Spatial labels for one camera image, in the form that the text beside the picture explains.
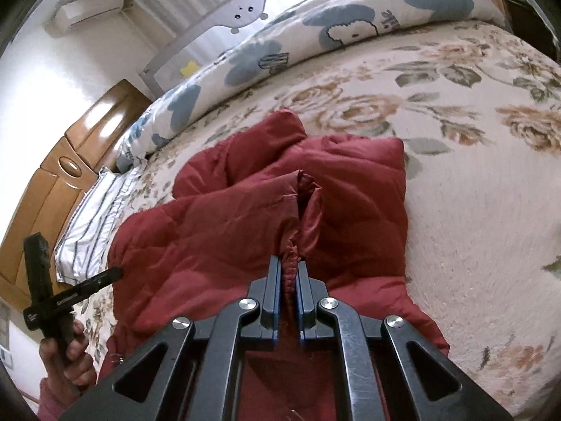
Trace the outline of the pink sleeved left forearm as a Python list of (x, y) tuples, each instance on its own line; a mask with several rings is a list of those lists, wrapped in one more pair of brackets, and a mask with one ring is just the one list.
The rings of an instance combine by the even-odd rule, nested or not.
[(37, 416), (41, 421), (56, 421), (80, 396), (80, 391), (72, 384), (43, 378)]

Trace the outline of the person's left hand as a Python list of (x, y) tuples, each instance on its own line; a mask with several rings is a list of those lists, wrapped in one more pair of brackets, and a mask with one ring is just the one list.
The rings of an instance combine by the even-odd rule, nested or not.
[(87, 353), (89, 341), (84, 324), (73, 321), (73, 338), (60, 352), (54, 338), (44, 338), (39, 354), (47, 372), (47, 386), (63, 405), (71, 405), (83, 393), (96, 385), (97, 373), (93, 359)]

